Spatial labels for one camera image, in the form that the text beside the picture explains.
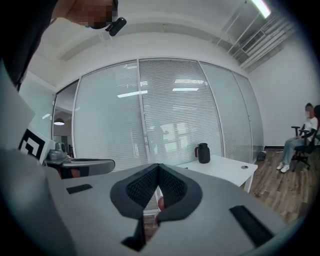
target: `person sitting on chair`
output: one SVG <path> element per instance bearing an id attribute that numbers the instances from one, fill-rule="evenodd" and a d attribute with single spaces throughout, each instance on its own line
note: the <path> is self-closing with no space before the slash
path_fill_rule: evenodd
<path id="1" fill-rule="evenodd" d="M 303 146 L 305 143 L 305 138 L 307 138 L 308 143 L 312 140 L 312 135 L 316 132 L 318 127 L 318 119 L 315 117 L 315 110 L 311 103 L 305 106 L 306 122 L 304 123 L 305 130 L 308 130 L 306 135 L 298 135 L 296 137 L 288 139 L 284 144 L 284 149 L 282 153 L 282 162 L 276 168 L 282 173 L 285 173 L 290 168 L 290 162 L 295 152 L 295 147 Z"/>

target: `black kettle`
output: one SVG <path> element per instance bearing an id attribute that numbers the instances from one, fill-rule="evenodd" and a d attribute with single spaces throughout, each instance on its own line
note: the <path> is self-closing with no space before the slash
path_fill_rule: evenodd
<path id="1" fill-rule="evenodd" d="M 200 143 L 194 149 L 195 157 L 199 159 L 201 164 L 206 164 L 210 162 L 210 149 L 207 143 Z"/>

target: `black sleeve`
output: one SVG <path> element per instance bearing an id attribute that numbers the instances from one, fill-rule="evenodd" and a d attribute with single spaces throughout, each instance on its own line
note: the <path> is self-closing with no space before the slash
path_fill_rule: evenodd
<path id="1" fill-rule="evenodd" d="M 309 133 L 307 133 L 306 135 L 301 136 L 301 138 L 308 138 L 310 136 L 312 136 L 314 133 L 316 132 L 315 129 L 311 129 L 311 131 Z"/>
<path id="2" fill-rule="evenodd" d="M 1 52 L 7 72 L 19 89 L 58 0 L 6 1 L 1 15 Z"/>

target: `wooden floor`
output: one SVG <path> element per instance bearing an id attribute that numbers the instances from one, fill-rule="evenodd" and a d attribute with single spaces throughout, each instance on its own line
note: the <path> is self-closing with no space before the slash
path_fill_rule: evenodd
<path id="1" fill-rule="evenodd" d="M 309 157 L 311 164 L 307 170 L 299 163 L 292 172 L 281 173 L 276 168 L 281 161 L 282 149 L 267 149 L 266 159 L 256 162 L 250 194 L 272 208 L 284 221 L 290 223 L 308 210 L 317 189 L 320 177 L 320 151 L 313 152 Z M 147 241 L 157 231 L 155 217 L 144 217 L 144 229 Z"/>

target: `jeans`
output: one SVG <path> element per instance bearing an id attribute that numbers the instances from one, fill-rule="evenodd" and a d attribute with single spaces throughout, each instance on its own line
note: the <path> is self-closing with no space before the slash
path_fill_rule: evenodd
<path id="1" fill-rule="evenodd" d="M 288 139 L 284 144 L 284 149 L 282 153 L 282 162 L 285 165 L 290 165 L 291 159 L 295 153 L 295 147 L 303 146 L 304 144 L 305 144 L 304 138 L 296 139 L 296 137 L 293 137 Z"/>

